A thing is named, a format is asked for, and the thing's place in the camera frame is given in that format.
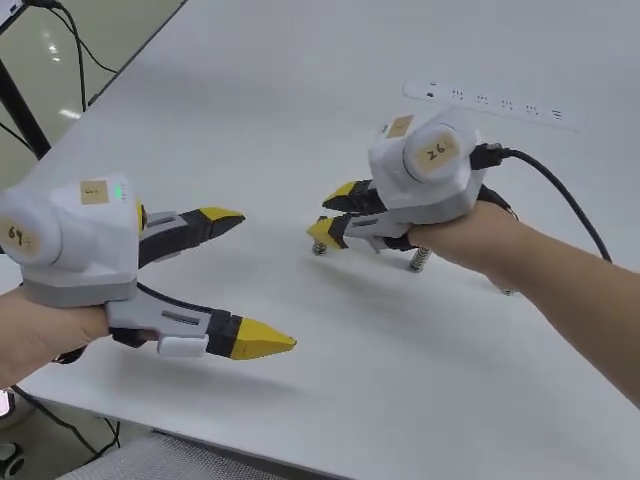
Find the power cord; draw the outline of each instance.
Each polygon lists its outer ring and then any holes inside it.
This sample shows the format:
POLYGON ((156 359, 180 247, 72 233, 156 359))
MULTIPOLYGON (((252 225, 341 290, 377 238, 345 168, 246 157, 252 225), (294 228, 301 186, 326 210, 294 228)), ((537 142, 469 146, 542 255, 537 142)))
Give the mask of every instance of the power cord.
POLYGON ((531 155, 528 155, 520 150, 513 150, 511 148, 503 148, 499 143, 494 144, 482 144, 478 145, 474 151, 471 153, 471 168, 474 170, 481 170, 489 167, 496 167, 502 163, 502 160, 505 158, 518 158, 530 165, 534 169, 536 169, 539 173, 541 173, 547 180, 551 182, 551 184, 556 187, 556 189, 560 192, 560 194, 567 201, 573 212, 580 220, 580 223, 587 230, 596 246, 598 247, 598 251, 604 260, 611 263, 611 255, 607 250, 602 237, 595 229, 587 214, 584 213, 576 199, 571 195, 567 187, 560 181, 558 177, 556 177, 551 170, 545 167, 538 160, 533 158, 531 155))
MULTIPOLYGON (((55 15, 56 17, 58 17, 58 19, 64 23, 64 26, 67 27, 67 30, 69 30, 69 32, 71 32, 71 34, 73 35, 73 28, 71 28, 71 25, 69 25, 69 23, 67 22, 67 20, 60 15, 58 12, 56 12, 53 9, 49 9, 49 12, 51 12, 53 15, 55 15)), ((113 68, 107 67, 105 64, 103 64, 102 62, 100 62, 100 60, 98 60, 95 55, 93 54, 93 52, 91 51, 91 49, 89 47, 87 47, 87 44, 84 43, 84 41, 82 40, 82 38, 78 37, 78 40, 80 41, 80 45, 82 45, 82 47, 84 48, 84 50, 87 52, 87 54, 89 55, 89 57, 91 58, 91 60, 93 60, 93 62, 100 67, 101 69, 103 69, 105 72, 109 72, 109 73, 118 73, 117 70, 114 70, 113 68)))
POLYGON ((31 150, 31 147, 29 146, 29 144, 27 142, 24 141, 24 138, 22 138, 20 135, 18 135, 16 132, 14 132, 13 130, 11 130, 9 127, 7 127, 4 123, 0 122, 0 128, 2 128, 5 132, 7 132, 9 135, 11 135, 13 138, 15 138, 16 140, 18 140, 21 144, 23 144, 26 148, 28 148, 29 150, 31 150))
POLYGON ((78 26, 76 25, 76 21, 71 15, 71 12, 62 5, 57 0, 25 0, 27 5, 32 7, 45 8, 50 12, 54 13, 54 10, 60 10, 64 13, 65 17, 69 21, 69 28, 71 29, 71 33, 73 33, 73 38, 76 42, 76 50, 78 51, 78 67, 80 69, 80 97, 82 101, 82 112, 87 111, 87 86, 86 86, 86 78, 84 74, 84 56, 82 55, 82 44, 80 40, 80 34, 78 33, 78 26))
POLYGON ((120 445, 120 422, 119 421, 116 422, 116 428, 114 429, 113 425, 111 425, 111 422, 109 421, 108 418, 104 418, 103 420, 109 427, 109 430, 111 430, 111 433, 113 433, 113 441, 116 443, 118 448, 121 448, 122 445, 120 445))
POLYGON ((73 19, 73 15, 71 15, 71 12, 67 10, 67 7, 62 5, 60 2, 56 2, 56 6, 49 8, 49 11, 53 12, 53 9, 60 10, 62 13, 64 13, 69 20, 69 24, 71 25, 71 31, 76 42, 76 50, 78 51, 78 68, 80 69, 80 97, 82 101, 82 112, 84 113, 87 111, 87 85, 84 74, 84 57, 82 55, 82 44, 80 43, 78 26, 76 25, 76 21, 73 19))
POLYGON ((111 442, 109 442, 108 444, 106 444, 104 447, 102 447, 100 450, 96 450, 89 442, 88 440, 82 436, 82 434, 80 433, 80 431, 78 430, 78 428, 75 425, 72 425, 68 422, 65 422, 64 420, 61 420, 57 415, 55 415, 53 412, 51 412, 51 410, 49 410, 47 407, 45 407, 42 402, 40 402, 38 399, 36 399, 35 397, 33 397, 32 395, 28 394, 27 392, 25 392, 22 388, 20 388, 17 385, 14 385, 11 387, 11 390, 13 390, 16 394, 18 394, 20 397, 22 397, 28 404, 30 404, 31 406, 33 406, 36 410, 40 411, 45 417, 47 417, 49 420, 51 420, 53 423, 55 423, 56 425, 65 428, 67 430, 69 430, 71 433, 73 433, 73 435, 78 439, 78 441, 91 453, 91 458, 89 459, 89 461, 87 461, 85 463, 91 463, 97 459, 99 459, 100 457, 102 457, 110 448, 112 448, 113 446, 117 445, 118 448, 120 448, 120 428, 121 428, 121 423, 120 422, 116 422, 116 426, 115 428, 113 427, 113 425, 111 424, 111 422, 108 419, 104 419, 105 423, 109 426, 109 430, 111 430, 111 433, 113 433, 113 440, 111 442))
MULTIPOLYGON (((107 422, 109 427, 113 428, 111 426, 111 423, 106 418, 105 418, 105 421, 107 422)), ((93 455, 93 457, 87 460, 85 462, 85 465, 95 462, 96 460, 101 458, 105 453, 107 453, 110 448, 113 448, 115 445, 118 445, 118 448, 120 448, 120 422, 116 423, 116 428, 113 430, 113 440, 110 443, 107 443, 104 447, 100 449, 100 451, 96 452, 93 455)))
POLYGON ((11 390, 13 390, 15 393, 20 395, 29 405, 34 407, 36 410, 39 410, 40 412, 42 412, 42 414, 45 417, 47 417, 49 420, 51 420, 53 423, 55 423, 56 425, 58 425, 58 426, 60 426, 62 428, 66 428, 71 433, 73 433, 73 435, 78 439, 78 441, 82 445, 84 445, 84 447, 87 450, 89 450, 89 452, 91 452, 91 454, 93 454, 94 456, 97 455, 98 451, 91 446, 91 444, 87 441, 86 438, 84 438, 82 436, 82 434, 80 433, 80 431, 77 429, 77 427, 75 425, 71 425, 70 423, 67 423, 64 420, 61 420, 59 417, 57 417, 55 414, 53 414, 51 412, 51 410, 49 410, 47 407, 45 407, 39 400, 37 400, 35 397, 29 395, 27 392, 25 392, 19 386, 14 385, 13 387, 11 387, 11 390))

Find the black table leg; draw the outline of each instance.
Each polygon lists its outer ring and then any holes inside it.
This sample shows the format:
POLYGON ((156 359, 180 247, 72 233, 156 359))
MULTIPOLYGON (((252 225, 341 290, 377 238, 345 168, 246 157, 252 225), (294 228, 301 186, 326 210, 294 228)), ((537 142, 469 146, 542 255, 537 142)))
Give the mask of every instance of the black table leg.
POLYGON ((20 95, 9 71, 0 59, 0 102, 9 112, 34 155, 40 160, 51 149, 47 137, 20 95))

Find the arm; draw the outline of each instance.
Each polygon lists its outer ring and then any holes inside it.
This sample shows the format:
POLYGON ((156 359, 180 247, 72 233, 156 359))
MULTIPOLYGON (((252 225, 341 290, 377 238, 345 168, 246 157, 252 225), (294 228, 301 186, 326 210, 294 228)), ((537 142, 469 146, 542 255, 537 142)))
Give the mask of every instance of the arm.
POLYGON ((101 307, 63 310, 29 302, 19 288, 6 293, 0 296, 0 388, 108 334, 101 307))
POLYGON ((640 408, 640 275, 547 237, 483 202, 460 221, 415 228, 410 240, 516 287, 640 408))

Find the gray chair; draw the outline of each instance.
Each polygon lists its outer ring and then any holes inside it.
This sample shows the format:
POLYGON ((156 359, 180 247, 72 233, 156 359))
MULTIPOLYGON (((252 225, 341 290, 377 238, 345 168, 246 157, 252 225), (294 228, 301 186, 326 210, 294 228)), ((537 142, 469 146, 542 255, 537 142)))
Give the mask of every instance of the gray chair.
POLYGON ((285 480, 202 445, 150 433, 58 480, 285 480))

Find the floor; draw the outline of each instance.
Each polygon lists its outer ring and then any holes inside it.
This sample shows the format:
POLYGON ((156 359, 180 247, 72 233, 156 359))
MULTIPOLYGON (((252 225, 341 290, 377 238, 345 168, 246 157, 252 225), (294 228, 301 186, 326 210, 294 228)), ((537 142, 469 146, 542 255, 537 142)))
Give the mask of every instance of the floor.
MULTIPOLYGON (((116 70, 130 59, 181 2, 63 1, 76 20, 80 36, 94 55, 116 70)), ((55 144, 81 112, 73 37, 51 13, 32 8, 0 36, 0 58, 45 135, 55 144)), ((85 65, 87 96, 91 98, 112 75, 98 68, 86 55, 85 65)), ((15 129, 2 108, 0 122, 15 129)), ((34 163, 33 155, 23 145, 0 130, 0 189, 20 181, 34 163)), ((111 440, 111 432, 104 421, 91 413, 59 406, 51 408, 62 419, 76 425, 95 447, 100 448, 111 440)), ((68 431, 54 425, 39 412, 27 410, 24 415, 20 423, 13 426, 0 420, 0 444, 18 443, 27 454, 25 467, 16 477, 18 480, 52 480, 87 461, 87 451, 68 431)), ((144 428, 124 425, 123 443, 145 432, 144 428)))
MULTIPOLYGON (((98 60, 115 70, 131 58, 180 2, 63 0, 76 20, 82 39, 98 60)), ((0 36, 0 58, 45 135, 55 143, 82 111, 73 37, 51 13, 30 8, 0 36)), ((112 74, 101 70, 86 55, 85 68, 87 96, 91 98, 112 74)), ((0 122, 15 128, 2 107, 0 122)), ((2 130, 0 152, 0 188, 5 188, 29 171, 34 158, 2 130)))

